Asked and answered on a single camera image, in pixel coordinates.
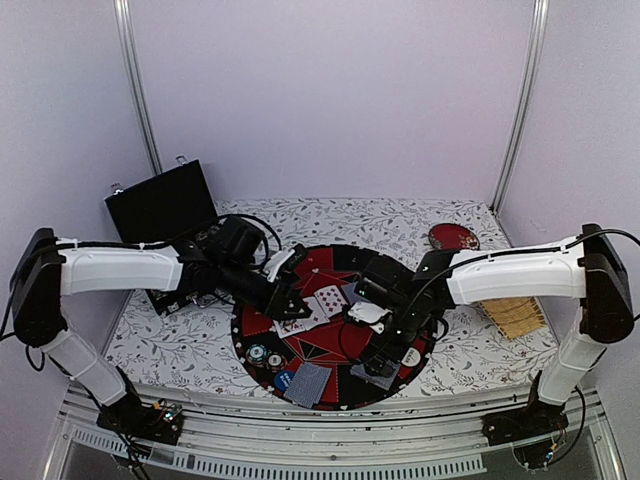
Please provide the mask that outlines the five of diamonds card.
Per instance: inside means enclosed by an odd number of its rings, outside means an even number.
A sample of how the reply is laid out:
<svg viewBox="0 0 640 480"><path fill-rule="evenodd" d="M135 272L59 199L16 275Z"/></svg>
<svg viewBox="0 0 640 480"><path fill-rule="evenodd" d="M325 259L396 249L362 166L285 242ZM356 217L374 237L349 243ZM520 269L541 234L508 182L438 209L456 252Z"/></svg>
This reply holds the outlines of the five of diamonds card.
<svg viewBox="0 0 640 480"><path fill-rule="evenodd" d="M303 301L311 310L311 315L303 320L306 325L306 329L311 329L330 322L330 319L325 314L319 301L314 296L306 297Z"/></svg>

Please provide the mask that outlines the white dealer button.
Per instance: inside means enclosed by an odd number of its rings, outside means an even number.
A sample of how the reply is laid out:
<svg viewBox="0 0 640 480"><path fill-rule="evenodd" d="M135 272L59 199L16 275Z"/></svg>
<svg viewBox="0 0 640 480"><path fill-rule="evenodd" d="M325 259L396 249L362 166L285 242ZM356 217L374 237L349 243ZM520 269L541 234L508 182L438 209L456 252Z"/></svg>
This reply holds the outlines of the white dealer button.
<svg viewBox="0 0 640 480"><path fill-rule="evenodd" d="M409 369L414 369L421 364L422 360L421 352L414 347L410 347L402 358L401 365Z"/></svg>

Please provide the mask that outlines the ten of diamonds card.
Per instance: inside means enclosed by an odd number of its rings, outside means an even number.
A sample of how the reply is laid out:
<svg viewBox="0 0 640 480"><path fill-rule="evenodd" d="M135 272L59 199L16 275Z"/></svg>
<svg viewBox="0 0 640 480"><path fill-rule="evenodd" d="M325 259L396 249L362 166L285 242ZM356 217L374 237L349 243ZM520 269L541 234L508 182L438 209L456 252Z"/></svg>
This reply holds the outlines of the ten of diamonds card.
<svg viewBox="0 0 640 480"><path fill-rule="evenodd" d="M316 290L314 297L327 317L337 315L345 305L349 304L342 290L336 285L329 285Z"/></svg>

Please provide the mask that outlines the blue playing card deck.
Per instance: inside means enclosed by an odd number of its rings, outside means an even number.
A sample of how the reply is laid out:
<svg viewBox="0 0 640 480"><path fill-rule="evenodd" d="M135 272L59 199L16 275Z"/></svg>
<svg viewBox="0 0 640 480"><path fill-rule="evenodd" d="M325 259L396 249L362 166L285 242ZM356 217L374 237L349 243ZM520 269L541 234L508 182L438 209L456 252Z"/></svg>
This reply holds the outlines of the blue playing card deck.
<svg viewBox="0 0 640 480"><path fill-rule="evenodd" d="M388 376L380 374L369 374L363 365L353 365L350 374L360 380L370 383L382 390L389 391L400 370L400 364L392 363Z"/></svg>

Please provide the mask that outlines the poker chip stack red top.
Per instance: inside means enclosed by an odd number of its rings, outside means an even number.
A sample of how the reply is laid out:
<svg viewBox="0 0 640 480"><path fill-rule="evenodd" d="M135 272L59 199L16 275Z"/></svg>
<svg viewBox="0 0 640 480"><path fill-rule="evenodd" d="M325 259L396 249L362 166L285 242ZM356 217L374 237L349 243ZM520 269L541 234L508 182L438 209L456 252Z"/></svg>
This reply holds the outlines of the poker chip stack red top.
<svg viewBox="0 0 640 480"><path fill-rule="evenodd" d="M283 370L287 364L287 358L278 352L270 352L265 361L265 367L273 373Z"/></svg>

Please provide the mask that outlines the poker chip stack teal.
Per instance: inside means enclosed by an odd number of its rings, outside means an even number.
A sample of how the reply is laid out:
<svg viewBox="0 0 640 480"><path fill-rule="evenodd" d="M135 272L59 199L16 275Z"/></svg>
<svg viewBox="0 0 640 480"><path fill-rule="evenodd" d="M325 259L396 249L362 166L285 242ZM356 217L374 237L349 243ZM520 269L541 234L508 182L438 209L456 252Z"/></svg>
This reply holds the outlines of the poker chip stack teal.
<svg viewBox="0 0 640 480"><path fill-rule="evenodd" d="M262 368L265 366L269 355L270 351L267 347L262 344L253 344L247 349L245 358L250 365Z"/></svg>

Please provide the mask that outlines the blue backed dealt cards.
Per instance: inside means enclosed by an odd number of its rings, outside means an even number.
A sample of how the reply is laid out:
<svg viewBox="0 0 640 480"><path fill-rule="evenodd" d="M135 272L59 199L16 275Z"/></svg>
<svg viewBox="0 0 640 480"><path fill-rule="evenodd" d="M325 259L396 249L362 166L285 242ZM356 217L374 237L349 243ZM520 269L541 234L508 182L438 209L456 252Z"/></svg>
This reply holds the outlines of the blue backed dealt cards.
<svg viewBox="0 0 640 480"><path fill-rule="evenodd" d="M328 367L314 363L302 364L285 391L284 398L303 408L312 408L320 401L331 373L332 369Z"/></svg>

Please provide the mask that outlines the blue small blind button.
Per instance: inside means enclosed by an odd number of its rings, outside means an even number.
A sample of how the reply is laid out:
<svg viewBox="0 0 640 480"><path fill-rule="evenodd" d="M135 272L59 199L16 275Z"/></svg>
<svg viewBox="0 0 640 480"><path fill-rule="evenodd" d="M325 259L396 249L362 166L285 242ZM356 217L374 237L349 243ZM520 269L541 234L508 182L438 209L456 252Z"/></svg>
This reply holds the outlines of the blue small blind button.
<svg viewBox="0 0 640 480"><path fill-rule="evenodd" d="M295 376L295 373L291 371L278 372L274 377L275 387L278 390L285 392L290 387L291 382L294 379L294 376Z"/></svg>

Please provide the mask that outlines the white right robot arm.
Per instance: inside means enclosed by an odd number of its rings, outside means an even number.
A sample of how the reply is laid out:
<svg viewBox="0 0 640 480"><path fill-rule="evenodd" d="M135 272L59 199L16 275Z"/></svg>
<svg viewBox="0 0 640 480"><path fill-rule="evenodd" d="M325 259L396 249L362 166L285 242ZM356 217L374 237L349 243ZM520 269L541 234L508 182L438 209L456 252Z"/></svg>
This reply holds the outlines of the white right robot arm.
<svg viewBox="0 0 640 480"><path fill-rule="evenodd" d="M431 251L415 272L401 276L369 264L356 291L383 309L383 330L372 337L360 362L369 374L389 375L389 364L405 356L432 319L461 305L521 297L576 299L572 328L517 415L524 435L539 435L608 345L627 338L637 321L626 267L609 240L614 233L585 224L575 237L538 246Z"/></svg>

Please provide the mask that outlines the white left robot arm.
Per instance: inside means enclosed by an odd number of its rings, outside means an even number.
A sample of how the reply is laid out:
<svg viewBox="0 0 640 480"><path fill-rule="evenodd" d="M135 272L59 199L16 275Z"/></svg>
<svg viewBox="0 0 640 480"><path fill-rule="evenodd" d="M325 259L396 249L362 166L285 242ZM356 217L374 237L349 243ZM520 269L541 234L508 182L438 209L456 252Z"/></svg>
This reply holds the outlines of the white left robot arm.
<svg viewBox="0 0 640 480"><path fill-rule="evenodd" d="M71 328L62 297L135 289L225 292L272 320L306 319L311 310L290 278L306 251L301 245L280 248L256 261L269 229L251 215L226 215L197 242L119 243L62 239L41 228L12 274L1 326L78 381L126 433L141 433L149 423L147 407L126 375Z"/></svg>

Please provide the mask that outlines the round red black poker mat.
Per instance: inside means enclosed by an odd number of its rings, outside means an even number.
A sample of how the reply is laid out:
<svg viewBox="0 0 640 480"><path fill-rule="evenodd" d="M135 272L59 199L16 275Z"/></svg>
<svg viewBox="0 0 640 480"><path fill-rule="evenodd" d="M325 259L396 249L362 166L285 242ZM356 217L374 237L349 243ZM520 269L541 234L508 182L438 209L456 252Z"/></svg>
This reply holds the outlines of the round red black poker mat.
<svg viewBox="0 0 640 480"><path fill-rule="evenodd" d="M278 372L247 362L245 354L251 345L262 344L270 352L283 354L288 364L281 371L296 373L304 363L331 368L325 391L312 407L315 410L353 410L389 398L419 376L431 354L423 354L421 364L414 369L398 363L400 370L389 391L360 380L350 374L350 369L353 365L363 365L367 371L367 344L374 332L366 325L348 320L346 313L355 302L381 299L386 294L404 299L412 275L396 259L370 249L351 245L313 247L293 271L292 289L304 299L314 296L314 292L322 287L336 285L349 304L337 315L328 317L329 323L281 339L275 331L275 321L255 307L239 303L234 307L231 320L238 359L262 388L286 401L285 392L274 384Z"/></svg>

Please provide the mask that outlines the red floral round plate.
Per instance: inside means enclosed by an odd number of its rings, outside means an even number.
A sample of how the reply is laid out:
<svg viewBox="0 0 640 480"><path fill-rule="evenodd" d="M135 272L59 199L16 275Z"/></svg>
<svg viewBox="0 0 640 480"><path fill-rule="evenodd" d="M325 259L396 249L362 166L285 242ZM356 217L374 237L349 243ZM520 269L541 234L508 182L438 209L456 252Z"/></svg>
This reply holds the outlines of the red floral round plate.
<svg viewBox="0 0 640 480"><path fill-rule="evenodd" d="M441 223L433 226L429 230L428 239L435 250L480 249L480 242L471 230L453 223Z"/></svg>

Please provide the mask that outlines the floral table cloth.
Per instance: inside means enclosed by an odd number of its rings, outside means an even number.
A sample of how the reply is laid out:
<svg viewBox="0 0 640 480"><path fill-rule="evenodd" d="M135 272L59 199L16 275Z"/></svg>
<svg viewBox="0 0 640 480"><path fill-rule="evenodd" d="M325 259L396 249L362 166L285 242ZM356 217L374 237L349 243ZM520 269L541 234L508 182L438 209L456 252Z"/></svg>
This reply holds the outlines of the floral table cloth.
<svg viewBox="0 0 640 480"><path fill-rule="evenodd" d="M254 215L284 245L351 244L389 255L415 269L430 250L430 229L453 223L469 229L481 249L509 242L489 208L479 201L412 199L272 199L221 201L221 213ZM232 347L232 310L215 302L160 317L143 291L132 294L106 357L140 384L186 393L269 398L243 368ZM513 387L529 383L557 350L548 327L506 339L479 307L445 315L450 331L422 372L399 392L421 398Z"/></svg>

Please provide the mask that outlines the woven bamboo tray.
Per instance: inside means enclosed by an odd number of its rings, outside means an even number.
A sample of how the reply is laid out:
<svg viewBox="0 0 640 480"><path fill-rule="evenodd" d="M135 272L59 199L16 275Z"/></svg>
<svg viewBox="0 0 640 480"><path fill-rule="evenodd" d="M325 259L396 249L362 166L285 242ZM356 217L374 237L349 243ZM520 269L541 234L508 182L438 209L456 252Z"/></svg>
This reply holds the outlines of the woven bamboo tray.
<svg viewBox="0 0 640 480"><path fill-rule="evenodd" d="M480 307L507 340L523 337L546 325L543 311L533 297L485 300L480 302Z"/></svg>

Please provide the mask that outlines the black poker chip case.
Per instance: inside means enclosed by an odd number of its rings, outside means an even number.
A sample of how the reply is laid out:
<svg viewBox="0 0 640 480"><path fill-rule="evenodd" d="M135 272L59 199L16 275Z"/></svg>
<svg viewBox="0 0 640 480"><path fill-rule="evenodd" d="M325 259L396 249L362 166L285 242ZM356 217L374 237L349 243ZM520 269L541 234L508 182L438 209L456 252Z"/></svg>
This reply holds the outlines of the black poker chip case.
<svg viewBox="0 0 640 480"><path fill-rule="evenodd" d="M124 243L194 240L218 219L197 160L119 190L105 204Z"/></svg>

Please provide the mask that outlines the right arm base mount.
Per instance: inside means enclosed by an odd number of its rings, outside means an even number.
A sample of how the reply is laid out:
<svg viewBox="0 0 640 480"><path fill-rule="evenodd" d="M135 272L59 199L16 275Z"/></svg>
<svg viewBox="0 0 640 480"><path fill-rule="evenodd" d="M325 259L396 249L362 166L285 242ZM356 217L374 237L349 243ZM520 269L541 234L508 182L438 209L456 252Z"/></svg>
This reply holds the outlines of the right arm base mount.
<svg viewBox="0 0 640 480"><path fill-rule="evenodd" d="M547 467L558 449L559 441L552 440L550 435L563 436L568 426L563 407L545 406L534 401L520 408L483 416L481 432L490 446L514 444L546 435L545 440L512 449L520 466L537 470Z"/></svg>

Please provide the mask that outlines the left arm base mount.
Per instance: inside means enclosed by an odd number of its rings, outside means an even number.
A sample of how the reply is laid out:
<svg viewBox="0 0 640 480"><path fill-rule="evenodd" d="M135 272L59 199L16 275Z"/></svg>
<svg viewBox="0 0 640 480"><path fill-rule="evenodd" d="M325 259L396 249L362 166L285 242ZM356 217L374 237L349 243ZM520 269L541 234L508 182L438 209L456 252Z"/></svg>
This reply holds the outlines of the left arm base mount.
<svg viewBox="0 0 640 480"><path fill-rule="evenodd" d="M184 423L183 408L160 399L144 404L136 395L126 395L113 405L100 406L97 425L122 436L175 446Z"/></svg>

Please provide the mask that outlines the right aluminium frame post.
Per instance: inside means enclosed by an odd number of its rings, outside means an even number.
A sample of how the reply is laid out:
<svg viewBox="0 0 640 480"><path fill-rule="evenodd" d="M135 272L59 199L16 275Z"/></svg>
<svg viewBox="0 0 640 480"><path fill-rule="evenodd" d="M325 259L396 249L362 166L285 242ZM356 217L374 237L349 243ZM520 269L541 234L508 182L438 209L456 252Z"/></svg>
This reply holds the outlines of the right aluminium frame post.
<svg viewBox="0 0 640 480"><path fill-rule="evenodd" d="M533 2L532 20L518 101L502 166L490 204L490 209L496 217L500 215L506 203L509 185L515 172L516 162L525 132L544 49L549 4L550 2L548 0L535 0Z"/></svg>

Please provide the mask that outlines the aluminium frame post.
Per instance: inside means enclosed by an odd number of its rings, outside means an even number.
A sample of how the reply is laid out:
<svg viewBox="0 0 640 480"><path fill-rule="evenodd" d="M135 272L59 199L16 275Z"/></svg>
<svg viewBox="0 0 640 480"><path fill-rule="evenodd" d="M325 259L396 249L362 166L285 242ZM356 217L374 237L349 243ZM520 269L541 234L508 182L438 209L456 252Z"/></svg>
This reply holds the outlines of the aluminium frame post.
<svg viewBox="0 0 640 480"><path fill-rule="evenodd" d="M535 0L533 2L532 20L518 101L502 166L490 204L490 209L496 217L500 215L506 203L509 185L515 172L516 162L525 132L544 49L549 4L550 2L548 0Z"/></svg>
<svg viewBox="0 0 640 480"><path fill-rule="evenodd" d="M135 117L140 129L151 172L154 176L157 176L163 172L163 167L144 91L143 78L135 43L130 2L127 0L114 0L113 5L116 28Z"/></svg>

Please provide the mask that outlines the left aluminium frame post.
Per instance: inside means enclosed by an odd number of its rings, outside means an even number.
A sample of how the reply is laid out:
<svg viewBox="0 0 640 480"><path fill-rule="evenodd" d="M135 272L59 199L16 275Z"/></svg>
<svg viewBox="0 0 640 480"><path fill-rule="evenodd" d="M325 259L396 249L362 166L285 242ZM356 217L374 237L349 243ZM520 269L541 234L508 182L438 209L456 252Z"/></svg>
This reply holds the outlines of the left aluminium frame post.
<svg viewBox="0 0 640 480"><path fill-rule="evenodd" d="M116 28L135 117L140 129L151 172L154 176L157 176L163 172L163 167L144 91L143 78L135 43L130 2L127 0L114 0L113 5Z"/></svg>

